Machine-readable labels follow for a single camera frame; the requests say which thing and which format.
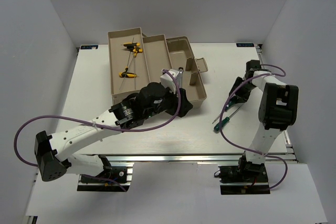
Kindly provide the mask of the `small green screwdriver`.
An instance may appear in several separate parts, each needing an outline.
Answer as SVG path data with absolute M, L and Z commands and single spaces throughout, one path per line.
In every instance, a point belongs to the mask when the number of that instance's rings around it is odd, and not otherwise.
M 241 103 L 240 98 L 238 97 L 231 98 L 228 105 L 226 105 L 225 107 L 225 111 L 229 110 L 231 107 L 239 103 Z M 215 123 L 219 119 L 219 117 L 220 117 L 220 114 L 213 120 L 212 124 Z

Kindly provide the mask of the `silver ratchet wrench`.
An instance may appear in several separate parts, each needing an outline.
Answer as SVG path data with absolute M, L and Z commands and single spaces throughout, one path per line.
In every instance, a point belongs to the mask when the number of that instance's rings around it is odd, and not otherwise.
M 178 75 L 177 75 L 177 81 L 178 81 L 178 86 L 180 88 L 183 87 L 183 72 L 184 72 L 184 68 L 183 67 L 179 67 L 178 68 Z

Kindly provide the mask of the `large green screwdriver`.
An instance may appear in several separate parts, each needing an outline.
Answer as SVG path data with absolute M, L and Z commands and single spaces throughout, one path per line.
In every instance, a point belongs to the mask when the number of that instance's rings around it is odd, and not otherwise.
M 215 133 L 218 133 L 220 131 L 220 129 L 222 129 L 230 121 L 230 118 L 231 118 L 231 116 L 227 116 L 227 117 L 223 118 L 221 122 L 218 122 L 214 126 L 213 131 Z

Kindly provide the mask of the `beige plastic toolbox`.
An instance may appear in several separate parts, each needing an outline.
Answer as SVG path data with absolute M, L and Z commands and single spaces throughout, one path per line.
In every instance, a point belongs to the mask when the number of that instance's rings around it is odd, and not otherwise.
M 139 42 L 143 53 L 134 59 L 130 72 L 138 75 L 135 79 L 125 79 L 122 86 L 120 72 L 124 72 L 129 59 L 129 51 L 122 45 Z M 109 62 L 112 102 L 117 104 L 128 95 L 139 92 L 150 82 L 159 82 L 162 69 L 184 68 L 183 89 L 193 107 L 200 108 L 207 98 L 201 74 L 208 71 L 204 58 L 195 58 L 186 36 L 166 38 L 164 35 L 146 36 L 141 28 L 108 32 Z

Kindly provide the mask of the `yellow black T-handle hex key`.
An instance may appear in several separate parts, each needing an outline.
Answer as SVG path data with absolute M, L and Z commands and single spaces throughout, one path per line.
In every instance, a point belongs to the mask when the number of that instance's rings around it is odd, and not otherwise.
M 127 78 L 127 79 L 135 79 L 135 78 L 138 77 L 138 75 L 136 73 L 129 72 L 129 68 L 126 67 L 124 72 L 120 72 L 119 73 L 119 77 L 123 78 L 123 79 L 125 79 L 125 78 Z

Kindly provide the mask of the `long yellow black T-handle key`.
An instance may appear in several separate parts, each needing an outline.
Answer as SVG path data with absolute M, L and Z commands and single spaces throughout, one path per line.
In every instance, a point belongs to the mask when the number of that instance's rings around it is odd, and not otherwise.
M 128 64 L 128 67 L 131 66 L 132 62 L 134 61 L 134 59 L 136 58 L 137 54 L 141 54 L 143 53 L 143 49 L 140 48 L 140 47 L 133 47 L 133 48 L 130 48 L 130 52 L 133 53 L 133 57 L 130 61 L 130 63 Z

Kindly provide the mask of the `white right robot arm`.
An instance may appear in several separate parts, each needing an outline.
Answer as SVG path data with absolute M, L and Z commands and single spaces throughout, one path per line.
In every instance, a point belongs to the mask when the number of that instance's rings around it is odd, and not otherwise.
M 229 97 L 236 103 L 245 103 L 254 88 L 262 91 L 263 95 L 258 110 L 259 128 L 250 147 L 244 151 L 243 164 L 237 168 L 238 177 L 245 182 L 255 177 L 254 165 L 265 163 L 265 155 L 275 139 L 295 123 L 299 98 L 297 86 L 279 81 L 269 70 L 261 67 L 259 60 L 246 63 L 245 75 L 236 78 Z

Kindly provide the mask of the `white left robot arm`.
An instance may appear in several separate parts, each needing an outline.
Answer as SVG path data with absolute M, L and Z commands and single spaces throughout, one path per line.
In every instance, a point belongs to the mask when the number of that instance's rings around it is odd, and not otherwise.
M 193 105 L 186 91 L 171 91 L 160 83 L 151 82 L 138 93 L 96 117 L 90 125 L 80 124 L 66 131 L 36 135 L 35 156 L 41 178 L 50 182 L 64 174 L 81 174 L 104 182 L 112 179 L 113 169 L 106 156 L 77 154 L 80 149 L 106 137 L 143 125 L 144 121 L 162 112 L 184 117 Z

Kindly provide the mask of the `blue label sticker right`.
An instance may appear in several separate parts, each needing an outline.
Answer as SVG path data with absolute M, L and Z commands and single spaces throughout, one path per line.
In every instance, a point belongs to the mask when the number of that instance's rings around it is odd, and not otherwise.
M 255 45 L 253 43 L 236 43 L 236 46 L 245 48 L 245 47 L 254 47 Z

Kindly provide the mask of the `blue label sticker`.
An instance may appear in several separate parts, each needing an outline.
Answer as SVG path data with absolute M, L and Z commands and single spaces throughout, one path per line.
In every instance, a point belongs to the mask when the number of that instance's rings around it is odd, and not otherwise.
M 80 50 L 95 50 L 98 49 L 98 45 L 81 45 Z
M 245 47 L 254 47 L 255 45 L 253 43 L 236 43 L 236 46 L 245 48 Z

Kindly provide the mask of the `blue label sticker left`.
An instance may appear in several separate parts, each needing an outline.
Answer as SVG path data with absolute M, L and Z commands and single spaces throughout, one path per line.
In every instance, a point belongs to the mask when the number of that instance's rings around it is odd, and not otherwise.
M 95 50 L 98 49 L 98 45 L 81 45 L 80 50 Z

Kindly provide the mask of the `aluminium table front rail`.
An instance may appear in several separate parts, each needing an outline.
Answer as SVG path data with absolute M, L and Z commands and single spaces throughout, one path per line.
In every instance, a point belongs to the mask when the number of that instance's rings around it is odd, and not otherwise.
M 106 155 L 111 162 L 237 162 L 242 154 L 227 155 Z

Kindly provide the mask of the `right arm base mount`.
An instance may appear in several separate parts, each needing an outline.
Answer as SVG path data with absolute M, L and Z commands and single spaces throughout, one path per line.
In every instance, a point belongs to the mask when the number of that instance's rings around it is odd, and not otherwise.
M 270 194 L 268 175 L 264 164 L 240 162 L 222 165 L 214 173 L 219 179 L 221 195 Z

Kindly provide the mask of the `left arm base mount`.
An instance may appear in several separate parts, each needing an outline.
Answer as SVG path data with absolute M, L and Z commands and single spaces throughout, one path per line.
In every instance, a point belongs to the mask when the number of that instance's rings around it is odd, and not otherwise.
M 111 168 L 98 175 L 100 179 L 80 175 L 77 191 L 126 193 L 131 185 L 133 164 L 111 162 Z

